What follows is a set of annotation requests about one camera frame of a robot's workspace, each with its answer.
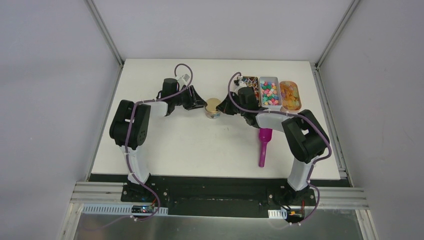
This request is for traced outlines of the gold jar lid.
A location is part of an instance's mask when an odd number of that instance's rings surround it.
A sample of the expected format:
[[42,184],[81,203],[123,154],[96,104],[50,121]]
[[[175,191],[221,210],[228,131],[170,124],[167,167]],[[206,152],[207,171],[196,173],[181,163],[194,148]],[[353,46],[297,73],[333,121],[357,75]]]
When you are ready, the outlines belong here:
[[221,100],[218,98],[209,98],[206,100],[205,111],[210,114],[217,114],[220,110],[217,109],[218,105],[221,104]]

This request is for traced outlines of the clear plastic jar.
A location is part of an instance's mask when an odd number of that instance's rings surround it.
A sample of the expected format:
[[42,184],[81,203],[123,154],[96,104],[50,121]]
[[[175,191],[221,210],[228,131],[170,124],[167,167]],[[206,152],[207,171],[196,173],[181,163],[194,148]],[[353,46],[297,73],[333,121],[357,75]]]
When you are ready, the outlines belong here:
[[216,110],[216,111],[205,110],[205,115],[208,119],[217,119],[221,116],[221,112],[219,110]]

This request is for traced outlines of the magenta plastic scoop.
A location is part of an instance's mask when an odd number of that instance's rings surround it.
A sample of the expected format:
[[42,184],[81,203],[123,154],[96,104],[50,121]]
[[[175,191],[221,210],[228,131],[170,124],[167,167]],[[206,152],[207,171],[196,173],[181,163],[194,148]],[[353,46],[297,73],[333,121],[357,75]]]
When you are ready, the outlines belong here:
[[267,146],[272,139],[272,133],[273,133],[273,130],[270,128],[259,129],[258,139],[260,142],[260,154],[259,154],[258,166],[260,168],[263,168],[265,166]]

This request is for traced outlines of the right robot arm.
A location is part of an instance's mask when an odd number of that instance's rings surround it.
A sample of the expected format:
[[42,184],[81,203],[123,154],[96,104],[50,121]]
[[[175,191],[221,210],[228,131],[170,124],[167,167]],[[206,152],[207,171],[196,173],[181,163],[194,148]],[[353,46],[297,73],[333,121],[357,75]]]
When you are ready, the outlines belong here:
[[230,91],[216,108],[227,115],[240,114],[254,128],[284,133],[294,160],[281,200],[290,205],[302,201],[315,164],[326,159],[324,152],[331,149],[329,137],[314,114],[308,109],[289,113],[261,107],[250,87]]

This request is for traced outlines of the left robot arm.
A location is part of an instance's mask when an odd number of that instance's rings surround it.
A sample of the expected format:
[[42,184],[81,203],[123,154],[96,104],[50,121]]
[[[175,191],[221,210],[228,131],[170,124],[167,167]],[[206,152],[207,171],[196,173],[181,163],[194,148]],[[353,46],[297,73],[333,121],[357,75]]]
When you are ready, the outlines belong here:
[[150,121],[169,116],[177,106],[194,110],[207,104],[188,84],[187,74],[179,78],[165,78],[156,99],[139,103],[124,99],[115,112],[109,136],[123,153],[128,171],[128,189],[140,202],[149,201],[153,195],[153,189],[146,185],[151,174],[143,151]]

